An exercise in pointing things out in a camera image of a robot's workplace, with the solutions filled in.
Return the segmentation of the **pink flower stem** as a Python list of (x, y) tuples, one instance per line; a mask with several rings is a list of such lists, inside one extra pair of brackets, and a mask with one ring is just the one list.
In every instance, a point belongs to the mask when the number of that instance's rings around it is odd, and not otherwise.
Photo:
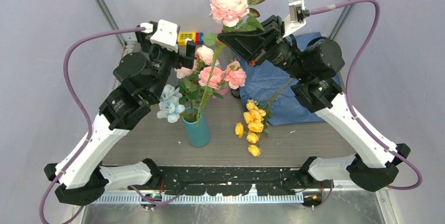
[(192, 116), (187, 118), (188, 121), (198, 121), (200, 115), (203, 113), (204, 107), (207, 105), (212, 95), (219, 90), (215, 90), (209, 86), (201, 87), (198, 83), (198, 74), (205, 67), (211, 66), (211, 77), (214, 67), (221, 69), (218, 60), (221, 51), (221, 46), (217, 46), (215, 49), (211, 49), (205, 45), (199, 46), (195, 51), (193, 69), (182, 67), (176, 71), (176, 75), (179, 78), (179, 89), (183, 95), (179, 102), (180, 104), (189, 102), (189, 107), (192, 108)]
[[(253, 8), (265, 0), (210, 0), (210, 16), (222, 25), (221, 32), (252, 31), (262, 29), (258, 22), (259, 13)], [(204, 45), (215, 49), (224, 44), (217, 39), (215, 33), (206, 34)]]
[(227, 84), (231, 89), (235, 90), (245, 86), (247, 74), (238, 61), (235, 60), (231, 62), (226, 67), (226, 70), (214, 67), (212, 76), (210, 77), (211, 69), (211, 66), (205, 67), (198, 74), (198, 83), (201, 87), (209, 86), (216, 90)]

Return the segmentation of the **blue flower stem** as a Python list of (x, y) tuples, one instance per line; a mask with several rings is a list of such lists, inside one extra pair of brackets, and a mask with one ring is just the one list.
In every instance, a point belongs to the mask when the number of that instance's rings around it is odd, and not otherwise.
[(184, 105), (179, 100), (183, 95), (179, 88), (166, 84), (159, 102), (160, 110), (157, 112), (158, 119), (167, 119), (169, 123), (175, 123), (179, 120), (181, 114), (185, 111)]

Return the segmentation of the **black ribbon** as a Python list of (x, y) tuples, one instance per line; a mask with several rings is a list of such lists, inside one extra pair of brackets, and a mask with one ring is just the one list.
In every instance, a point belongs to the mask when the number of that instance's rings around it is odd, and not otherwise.
[(230, 93), (231, 93), (231, 95), (232, 95), (235, 99), (238, 99), (238, 100), (241, 99), (241, 96), (240, 96), (240, 90), (239, 90), (239, 89), (232, 89), (232, 90), (230, 91)]

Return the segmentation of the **blue flower bouquet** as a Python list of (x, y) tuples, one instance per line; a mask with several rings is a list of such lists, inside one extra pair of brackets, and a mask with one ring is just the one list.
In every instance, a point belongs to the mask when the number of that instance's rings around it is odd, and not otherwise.
[(335, 81), (344, 65), (340, 46), (318, 36), (301, 50), (296, 36), (287, 41), (274, 39), (274, 33), (265, 33), (263, 44), (253, 53), (239, 53), (247, 75), (241, 100), (258, 101), (259, 108), (270, 111), (267, 122), (272, 126), (319, 121), (316, 113), (333, 108), (333, 100), (342, 95)]

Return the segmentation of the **yellow flower stem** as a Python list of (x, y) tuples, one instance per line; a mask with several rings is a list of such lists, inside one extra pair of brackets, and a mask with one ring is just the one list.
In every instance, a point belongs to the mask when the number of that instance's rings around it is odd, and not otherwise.
[(278, 98), (279, 94), (290, 84), (289, 79), (284, 86), (276, 91), (271, 97), (265, 100), (248, 99), (246, 104), (246, 112), (242, 114), (243, 121), (235, 124), (234, 132), (239, 138), (248, 142), (247, 151), (253, 156), (258, 157), (261, 154), (261, 141), (266, 139), (269, 134), (268, 119), (272, 114), (272, 105)]

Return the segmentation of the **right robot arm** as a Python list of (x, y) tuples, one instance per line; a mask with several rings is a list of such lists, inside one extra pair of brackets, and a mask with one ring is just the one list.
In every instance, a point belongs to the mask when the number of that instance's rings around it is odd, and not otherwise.
[(394, 182), (398, 165), (410, 148), (385, 139), (347, 103), (346, 93), (334, 80), (344, 66), (337, 42), (321, 37), (300, 50), (296, 38), (285, 34), (278, 16), (268, 18), (261, 28), (221, 33), (217, 38), (249, 66), (268, 61), (295, 79), (291, 90), (297, 101), (332, 126), (355, 150), (347, 157), (309, 157), (298, 170), (302, 185), (310, 188), (325, 180), (350, 180), (375, 192)]

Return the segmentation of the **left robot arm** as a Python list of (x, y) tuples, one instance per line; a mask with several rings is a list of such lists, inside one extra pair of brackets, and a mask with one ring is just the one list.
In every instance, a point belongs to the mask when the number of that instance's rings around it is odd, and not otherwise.
[(160, 102), (171, 70), (194, 65), (196, 43), (191, 39), (184, 55), (151, 42), (144, 42), (142, 49), (125, 55), (114, 69), (119, 86), (100, 105), (83, 140), (64, 161), (46, 165), (47, 178), (58, 183), (59, 202), (85, 206), (110, 190), (160, 185), (163, 173), (152, 159), (127, 166), (101, 165), (109, 150)]

